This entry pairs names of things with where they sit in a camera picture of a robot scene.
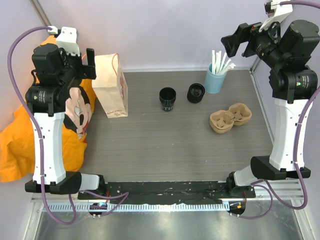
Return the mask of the white paper takeout bag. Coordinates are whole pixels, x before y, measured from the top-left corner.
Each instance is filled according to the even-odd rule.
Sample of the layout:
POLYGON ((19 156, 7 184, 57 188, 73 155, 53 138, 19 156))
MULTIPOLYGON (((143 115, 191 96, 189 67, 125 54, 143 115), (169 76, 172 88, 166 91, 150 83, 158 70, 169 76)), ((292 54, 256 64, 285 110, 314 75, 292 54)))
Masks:
POLYGON ((92 88, 106 116, 111 118, 127 117, 128 86, 117 53, 94 57, 96 79, 92 88))

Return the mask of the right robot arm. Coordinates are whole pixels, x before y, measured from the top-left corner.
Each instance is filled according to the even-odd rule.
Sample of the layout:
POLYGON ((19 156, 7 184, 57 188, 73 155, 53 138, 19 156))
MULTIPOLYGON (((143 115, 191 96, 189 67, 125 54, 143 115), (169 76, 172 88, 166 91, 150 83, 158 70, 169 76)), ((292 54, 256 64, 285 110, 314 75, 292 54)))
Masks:
POLYGON ((228 57, 235 56, 240 44, 246 43, 242 56, 256 55, 269 66, 276 111, 271 154, 254 156, 249 166, 230 173, 231 182, 225 186, 230 197, 238 197, 244 187, 259 180, 311 176, 304 163, 303 149, 310 99, 316 92, 318 76, 307 63, 319 41, 319 27, 302 19, 293 21, 285 33, 281 33, 277 21, 266 29, 258 22, 240 24, 233 34, 222 37, 228 57))

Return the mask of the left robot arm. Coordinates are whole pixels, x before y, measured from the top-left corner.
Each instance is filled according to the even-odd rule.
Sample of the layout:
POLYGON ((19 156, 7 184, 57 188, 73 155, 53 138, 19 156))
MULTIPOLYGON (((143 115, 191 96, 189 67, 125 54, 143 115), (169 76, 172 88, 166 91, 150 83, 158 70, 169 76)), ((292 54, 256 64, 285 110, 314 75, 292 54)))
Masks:
POLYGON ((63 163, 68 88, 82 79, 96 78, 94 49, 87 48, 86 55, 88 64, 84 65, 81 54, 72 54, 53 43, 33 51, 32 74, 39 82, 32 84, 25 98, 34 130, 35 167, 32 180, 25 184, 26 192, 67 195, 89 191, 97 200, 106 195, 102 175, 66 171, 63 163))

